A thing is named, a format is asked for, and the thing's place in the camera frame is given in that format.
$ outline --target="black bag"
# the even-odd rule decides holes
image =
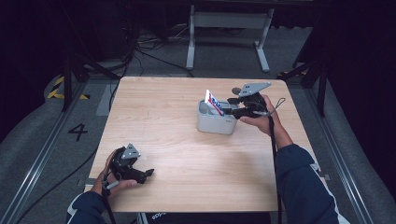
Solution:
[[[269,213],[139,213],[137,224],[271,224]]]

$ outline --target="sleeve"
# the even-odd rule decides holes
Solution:
[[[348,223],[320,180],[315,161],[297,145],[278,150],[276,184],[289,223]]]
[[[105,223],[102,217],[105,211],[105,203],[102,195],[93,191],[87,191],[78,195],[67,208],[66,223],[67,224],[93,224]]]

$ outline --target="white container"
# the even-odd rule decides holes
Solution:
[[[230,105],[228,102],[219,101],[221,108],[238,108],[237,105]],[[209,110],[205,101],[198,103],[198,121],[197,129],[205,133],[224,133],[232,134],[235,128],[237,119],[233,115],[213,115]]]

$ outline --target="person's left hand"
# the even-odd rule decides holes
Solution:
[[[114,150],[110,156],[108,156],[107,161],[106,161],[106,166],[105,169],[102,171],[101,174],[99,174],[99,176],[96,178],[96,182],[93,185],[91,191],[94,191],[100,195],[102,195],[102,180],[103,177],[105,176],[105,172],[107,170],[107,166],[110,164],[111,158],[113,158],[114,153],[116,152],[116,150]],[[116,177],[111,173],[108,175],[107,177],[107,181],[109,184],[112,184],[114,182],[117,181]],[[119,184],[115,187],[113,187],[110,190],[110,197],[113,196],[114,194],[116,194],[118,191],[123,190],[123,189],[129,189],[134,187],[135,185],[137,185],[136,180],[133,179],[129,179],[129,180],[120,180]]]

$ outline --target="white desk frame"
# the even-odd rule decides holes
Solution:
[[[260,41],[255,41],[255,48],[259,56],[262,71],[270,71],[267,59],[265,58],[263,45],[271,25],[274,10],[269,9],[268,13],[247,14],[247,13],[214,13],[214,12],[195,12],[195,7],[191,6],[190,13],[190,43],[187,54],[187,69],[194,67],[195,52],[195,27],[224,27],[224,28],[245,28],[262,29]]]

